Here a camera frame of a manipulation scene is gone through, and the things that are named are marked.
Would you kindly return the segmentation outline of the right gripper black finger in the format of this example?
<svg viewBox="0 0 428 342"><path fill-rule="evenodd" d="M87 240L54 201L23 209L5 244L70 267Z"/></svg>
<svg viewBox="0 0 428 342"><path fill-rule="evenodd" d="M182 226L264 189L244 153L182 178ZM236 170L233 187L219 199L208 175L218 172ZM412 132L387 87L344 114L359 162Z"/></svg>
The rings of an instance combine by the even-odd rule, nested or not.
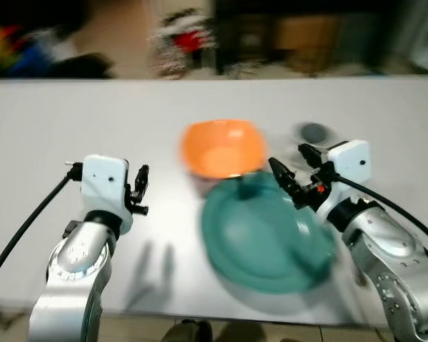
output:
<svg viewBox="0 0 428 342"><path fill-rule="evenodd" d="M322 150L319 147L303 143L297 146L297 150L308 166L314 170L321 168L322 163L324 163L324 159L322 159Z"/></svg>
<svg viewBox="0 0 428 342"><path fill-rule="evenodd" d="M280 189L285 191L292 199L295 208L302 209L305 207L305 189L295 179L295 173L277 160L276 157L269 157L268 164L272 170L274 180L278 183Z"/></svg>

